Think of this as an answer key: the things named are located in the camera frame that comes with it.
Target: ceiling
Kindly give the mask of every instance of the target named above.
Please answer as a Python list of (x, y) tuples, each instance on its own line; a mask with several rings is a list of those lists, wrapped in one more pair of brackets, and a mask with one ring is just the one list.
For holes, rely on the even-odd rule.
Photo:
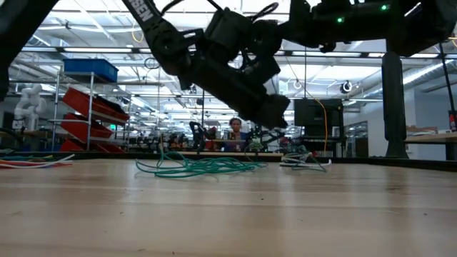
[[(169, 0), (155, 0), (159, 9), (169, 2)], [(271, 0), (217, 0), (216, 2), (221, 6), (249, 14), (256, 13), (270, 4)], [(280, 0), (278, 2), (278, 9), (273, 14), (266, 16), (266, 19), (287, 21), (290, 1)], [(309, 2), (311, 5), (316, 5), (319, 1)], [(179, 29), (205, 28), (213, 12), (214, 8), (206, 0), (187, 0), (173, 7), (164, 18)], [(27, 46), (62, 46), (74, 49), (81, 47), (147, 49), (148, 47), (141, 30), (121, 0), (60, 0)], [(452, 42), (445, 44), (444, 48), (448, 54), (457, 52), (456, 46)], [(270, 94), (277, 91), (290, 97), (300, 97), (304, 95), (303, 82), (306, 80), (306, 90), (311, 96), (359, 99), (360, 101), (346, 102), (349, 104), (347, 108), (349, 111), (357, 111), (361, 106), (369, 103), (362, 101), (364, 98), (379, 99), (379, 91), (379, 94), (368, 96), (367, 92), (374, 92), (381, 87), (380, 53), (385, 50), (383, 40), (356, 41), (350, 44), (338, 43), (335, 54), (323, 55), (316, 49), (305, 49), (297, 44), (283, 41), (282, 51), (294, 51), (294, 53), (290, 57), (281, 55), (276, 57), (281, 72), (266, 83), (265, 87)], [(369, 58), (360, 58), (360, 53), (370, 53)], [(438, 52), (434, 46), (423, 53), (431, 54), (425, 55), (425, 57), (430, 57), (437, 56)], [(169, 76), (161, 69), (146, 68), (144, 62), (151, 57), (150, 54), (67, 51), (63, 55), (66, 58), (107, 59), (116, 66), (119, 69), (120, 81), (116, 92), (118, 92), (117, 94), (128, 92), (139, 95), (135, 101), (132, 101), (134, 105), (131, 111), (136, 113), (137, 121), (144, 121), (140, 123), (143, 127), (151, 128), (159, 122), (159, 126), (162, 127), (187, 131), (187, 126), (183, 124), (201, 120), (202, 110), (201, 106), (196, 104), (196, 98), (201, 97), (203, 91), (198, 88), (196, 95), (182, 91), (176, 77)], [(59, 53), (22, 52), (11, 67), (11, 78), (55, 80), (62, 65), (62, 57), (62, 54)], [(413, 57), (403, 59), (403, 71), (406, 73), (420, 71), (424, 67), (440, 63), (438, 59), (422, 58), (424, 56)], [(240, 60), (237, 58), (231, 65), (237, 65)], [(340, 85), (345, 81), (350, 81), (354, 85), (353, 91), (349, 95), (340, 92)], [(162, 86), (144, 85), (154, 83)], [(427, 82), (428, 86), (442, 83), (443, 79), (440, 77)], [(74, 82), (67, 81), (62, 84), (62, 88), (75, 86), (74, 84)], [(45, 90), (55, 91), (51, 84)], [(96, 88), (99, 94), (106, 94), (112, 99), (113, 90), (114, 87)], [(175, 95), (182, 95), (182, 97), (178, 99), (174, 97)], [(157, 110), (160, 115), (150, 115), (151, 109)], [(205, 120), (220, 121), (223, 129), (228, 128), (229, 119), (236, 116), (236, 113), (227, 105), (208, 94), (206, 94), (205, 111), (208, 111), (205, 113), (207, 115), (204, 117)], [(286, 120), (290, 124), (293, 123), (292, 105), (286, 112)]]

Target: metal shelving unit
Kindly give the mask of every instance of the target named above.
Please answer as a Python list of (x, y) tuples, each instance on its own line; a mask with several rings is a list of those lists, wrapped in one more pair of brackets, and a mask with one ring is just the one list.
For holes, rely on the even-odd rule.
[[(71, 77), (73, 79), (76, 78), (76, 77), (77, 78), (90, 77), (90, 82), (89, 82), (89, 113), (88, 113), (88, 116), (87, 116), (87, 121), (57, 119), (57, 108), (58, 108), (58, 105), (59, 105), (59, 87), (60, 87), (60, 83), (61, 83), (61, 75), (62, 74), (66, 75), (66, 76), (69, 76), (69, 77)], [(94, 99), (94, 84), (95, 84), (95, 82), (98, 83), (98, 82), (101, 82), (101, 81), (104, 81), (104, 80), (101, 77), (97, 76), (94, 72), (91, 72), (90, 74), (73, 73), (73, 72), (72, 73), (62, 73), (62, 70), (59, 72), (59, 74), (57, 76), (57, 83), (56, 83), (56, 97), (54, 99), (54, 119), (49, 120), (49, 122), (53, 123), (52, 149), (54, 149), (54, 144), (55, 144), (55, 141), (56, 141), (56, 127), (57, 127), (58, 124), (61, 124), (62, 122), (73, 122), (73, 123), (85, 123), (85, 124), (88, 124), (88, 126), (87, 126), (87, 142), (83, 142), (83, 141), (79, 140), (77, 137), (75, 137), (74, 135), (72, 135), (72, 137), (74, 137), (75, 139), (79, 140), (80, 142), (86, 143), (86, 150), (87, 151), (90, 150), (91, 142), (92, 143), (93, 142), (112, 143), (112, 144), (122, 145), (122, 146), (123, 145), (127, 145), (127, 148), (129, 147), (127, 142), (128, 142), (128, 139), (129, 139), (130, 120), (128, 120), (126, 122), (126, 121), (114, 118), (114, 117), (106, 115), (106, 114), (102, 114), (102, 113), (99, 113), (99, 112), (96, 112), (96, 111), (92, 111), (92, 105), (93, 105), (93, 99)], [(123, 134), (124, 136), (123, 136), (123, 138), (125, 138), (125, 133), (127, 132), (127, 141), (110, 139), (110, 138), (91, 137), (91, 125), (92, 125), (92, 116), (93, 115), (103, 117), (106, 120), (108, 120), (107, 122), (113, 121), (113, 122), (116, 122), (118, 124), (123, 124), (124, 125), (124, 134)], [(128, 115), (130, 116), (130, 102), (129, 102)]]

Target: desk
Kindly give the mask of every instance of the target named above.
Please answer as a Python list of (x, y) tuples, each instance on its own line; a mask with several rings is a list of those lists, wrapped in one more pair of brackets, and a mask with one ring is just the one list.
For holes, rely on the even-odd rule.
[(413, 144), (443, 144), (446, 146), (446, 160), (457, 160), (457, 132), (453, 133), (440, 133), (433, 135), (422, 136), (409, 136), (406, 138), (405, 143)]
[(134, 160), (106, 159), (0, 170), (0, 181), (2, 257), (457, 251), (457, 173), (348, 164), (320, 173), (270, 163), (254, 172), (173, 180), (138, 173)]

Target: black metal pole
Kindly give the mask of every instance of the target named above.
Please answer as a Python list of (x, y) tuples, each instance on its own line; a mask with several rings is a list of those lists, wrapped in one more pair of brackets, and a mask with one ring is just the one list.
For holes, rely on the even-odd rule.
[(446, 66), (446, 60), (444, 59), (444, 51), (443, 51), (443, 44), (440, 43), (440, 53), (441, 53), (441, 62), (443, 63), (443, 70), (444, 70), (444, 77), (446, 78), (446, 85), (448, 86), (448, 93), (449, 93), (449, 102), (451, 102), (451, 112), (452, 116), (454, 117), (454, 121), (456, 120), (456, 107), (454, 106), (454, 97), (452, 96), (452, 89), (451, 89), (451, 82), (449, 81), (449, 74), (448, 74), (448, 67)]
[(203, 102), (201, 103), (201, 126), (205, 127), (205, 91), (203, 90)]
[(382, 61), (384, 138), (388, 141), (386, 157), (408, 158), (405, 147), (406, 117), (403, 87), (403, 69), (400, 56), (391, 50), (386, 40), (387, 53)]

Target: person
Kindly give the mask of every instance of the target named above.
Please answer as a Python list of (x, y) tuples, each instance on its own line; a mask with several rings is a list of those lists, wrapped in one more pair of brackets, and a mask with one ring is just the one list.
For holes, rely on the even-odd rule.
[[(248, 134), (241, 132), (241, 119), (232, 118), (228, 123), (233, 132), (230, 133), (229, 139), (231, 140), (246, 140)], [(226, 142), (224, 144), (224, 151), (244, 151), (246, 142)]]

